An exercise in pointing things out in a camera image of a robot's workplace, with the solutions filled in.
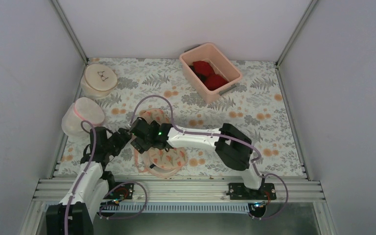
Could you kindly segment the floral peach mesh laundry bag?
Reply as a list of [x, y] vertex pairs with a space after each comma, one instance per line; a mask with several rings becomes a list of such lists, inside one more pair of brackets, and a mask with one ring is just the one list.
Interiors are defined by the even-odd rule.
[[[161, 109], [143, 110], [139, 117], [147, 123], [156, 121], [158, 124], [170, 123], [170, 118]], [[150, 173], [159, 178], [170, 178], [180, 171], [187, 163], [186, 150], [183, 147], [168, 151], [150, 148], [143, 154], [134, 150], [135, 166], [139, 173]]]

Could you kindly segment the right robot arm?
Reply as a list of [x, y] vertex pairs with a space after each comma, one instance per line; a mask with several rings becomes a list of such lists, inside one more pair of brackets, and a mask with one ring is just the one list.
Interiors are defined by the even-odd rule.
[[141, 154], [151, 148], [213, 150], [226, 167], [240, 172], [249, 198], [258, 199], [264, 194], [264, 180], [255, 165], [257, 159], [252, 156], [256, 153], [260, 158], [261, 154], [251, 139], [231, 124], [224, 123], [214, 129], [193, 129], [171, 123], [148, 123], [139, 117], [130, 126], [130, 133], [135, 136], [131, 145]]

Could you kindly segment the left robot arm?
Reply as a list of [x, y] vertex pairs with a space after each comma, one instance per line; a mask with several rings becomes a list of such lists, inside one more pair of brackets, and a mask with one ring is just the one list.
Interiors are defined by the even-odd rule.
[[90, 143], [83, 151], [80, 171], [64, 198], [46, 211], [48, 235], [92, 235], [93, 221], [103, 198], [117, 191], [112, 172], [106, 170], [110, 157], [118, 156], [131, 140], [124, 128], [116, 132], [99, 126], [89, 131]]

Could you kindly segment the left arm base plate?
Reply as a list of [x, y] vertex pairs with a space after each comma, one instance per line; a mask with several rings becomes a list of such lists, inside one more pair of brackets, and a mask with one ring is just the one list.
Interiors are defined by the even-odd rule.
[[109, 200], [130, 200], [133, 197], [134, 183], [116, 182], [113, 190], [108, 192], [104, 199]]

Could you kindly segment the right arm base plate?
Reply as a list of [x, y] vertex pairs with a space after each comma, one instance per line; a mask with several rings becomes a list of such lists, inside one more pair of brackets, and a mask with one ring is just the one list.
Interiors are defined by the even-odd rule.
[[231, 200], [276, 200], [273, 183], [264, 183], [259, 189], [247, 188], [243, 183], [229, 183], [226, 195]]

